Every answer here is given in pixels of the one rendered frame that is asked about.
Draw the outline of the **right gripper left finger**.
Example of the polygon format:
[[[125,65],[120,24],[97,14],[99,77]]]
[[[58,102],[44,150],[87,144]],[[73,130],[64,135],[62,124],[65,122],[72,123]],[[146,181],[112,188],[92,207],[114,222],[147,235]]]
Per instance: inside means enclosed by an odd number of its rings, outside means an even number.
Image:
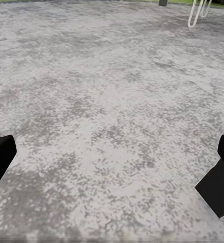
[[[17,153],[13,135],[0,137],[0,180]]]

